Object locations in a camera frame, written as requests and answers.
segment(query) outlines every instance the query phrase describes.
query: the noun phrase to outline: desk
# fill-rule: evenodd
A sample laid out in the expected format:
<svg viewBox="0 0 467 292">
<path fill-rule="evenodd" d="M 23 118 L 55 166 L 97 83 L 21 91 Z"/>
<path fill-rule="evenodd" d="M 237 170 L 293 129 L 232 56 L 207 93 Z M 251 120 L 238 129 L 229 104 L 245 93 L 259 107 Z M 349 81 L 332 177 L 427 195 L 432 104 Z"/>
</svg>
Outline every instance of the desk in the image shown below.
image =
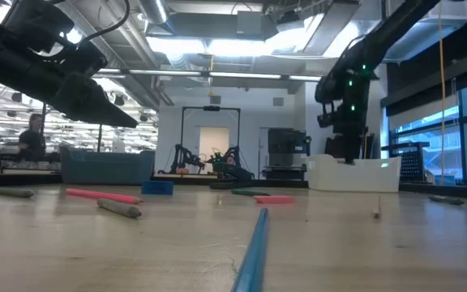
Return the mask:
<svg viewBox="0 0 467 292">
<path fill-rule="evenodd" d="M 0 196 L 0 291 L 230 291 L 260 206 L 208 187 L 143 196 L 137 221 L 64 195 L 66 187 L 139 195 L 140 187 L 34 187 Z M 269 207 L 264 291 L 467 291 L 467 204 L 412 193 L 292 195 Z"/>
</svg>

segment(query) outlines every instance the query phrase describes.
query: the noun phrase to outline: person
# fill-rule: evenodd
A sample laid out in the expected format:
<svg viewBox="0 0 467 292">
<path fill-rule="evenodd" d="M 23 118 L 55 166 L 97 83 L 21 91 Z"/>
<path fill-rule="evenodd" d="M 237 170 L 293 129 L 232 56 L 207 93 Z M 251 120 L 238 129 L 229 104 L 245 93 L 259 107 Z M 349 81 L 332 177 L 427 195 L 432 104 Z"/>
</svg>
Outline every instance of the person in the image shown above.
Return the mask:
<svg viewBox="0 0 467 292">
<path fill-rule="evenodd" d="M 32 114 L 28 130 L 19 136 L 19 155 L 27 161 L 39 161 L 46 154 L 45 137 L 41 135 L 42 116 Z"/>
</svg>

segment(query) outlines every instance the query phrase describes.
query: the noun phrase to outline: white bin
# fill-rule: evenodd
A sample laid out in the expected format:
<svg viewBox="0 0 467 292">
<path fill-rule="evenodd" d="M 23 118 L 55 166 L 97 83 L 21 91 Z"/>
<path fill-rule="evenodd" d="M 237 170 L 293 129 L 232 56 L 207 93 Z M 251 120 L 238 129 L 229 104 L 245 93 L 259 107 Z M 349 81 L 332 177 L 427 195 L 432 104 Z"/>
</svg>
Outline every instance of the white bin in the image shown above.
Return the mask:
<svg viewBox="0 0 467 292">
<path fill-rule="evenodd" d="M 308 157 L 309 188 L 318 191 L 398 192 L 401 157 L 356 159 L 354 165 L 320 154 Z"/>
</svg>

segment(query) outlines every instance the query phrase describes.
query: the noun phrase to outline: doorway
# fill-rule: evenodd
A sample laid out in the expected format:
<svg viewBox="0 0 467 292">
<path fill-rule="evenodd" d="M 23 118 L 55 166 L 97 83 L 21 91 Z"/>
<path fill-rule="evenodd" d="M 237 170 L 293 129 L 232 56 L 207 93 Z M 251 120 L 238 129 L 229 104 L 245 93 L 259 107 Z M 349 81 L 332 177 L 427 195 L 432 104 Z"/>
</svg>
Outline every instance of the doorway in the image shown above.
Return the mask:
<svg viewBox="0 0 467 292">
<path fill-rule="evenodd" d="M 201 127 L 199 129 L 199 157 L 206 161 L 215 152 L 225 153 L 229 147 L 229 127 Z M 212 172 L 212 164 L 205 163 L 202 173 Z"/>
</svg>

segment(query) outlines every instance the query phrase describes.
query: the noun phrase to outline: glass window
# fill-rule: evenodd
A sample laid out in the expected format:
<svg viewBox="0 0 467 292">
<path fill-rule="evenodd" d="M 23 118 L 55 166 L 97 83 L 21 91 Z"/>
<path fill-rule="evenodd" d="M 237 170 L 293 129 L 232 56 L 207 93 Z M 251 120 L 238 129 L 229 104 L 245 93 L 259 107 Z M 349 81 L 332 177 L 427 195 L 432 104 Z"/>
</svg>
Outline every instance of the glass window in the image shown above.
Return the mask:
<svg viewBox="0 0 467 292">
<path fill-rule="evenodd" d="M 442 168 L 442 133 L 441 129 L 402 136 L 397 143 L 430 142 L 422 149 L 425 170 L 441 174 Z M 447 127 L 444 130 L 444 173 L 462 178 L 461 132 L 459 127 Z"/>
<path fill-rule="evenodd" d="M 459 106 L 456 105 L 444 111 L 444 120 L 452 120 L 454 118 L 459 118 Z M 438 112 L 437 114 L 432 114 L 428 117 L 419 119 L 417 121 L 413 121 L 408 123 L 404 126 L 398 127 L 396 129 L 397 133 L 401 133 L 402 131 L 408 131 L 417 129 L 419 127 L 429 126 L 441 122 L 443 120 L 443 112 Z"/>
</svg>

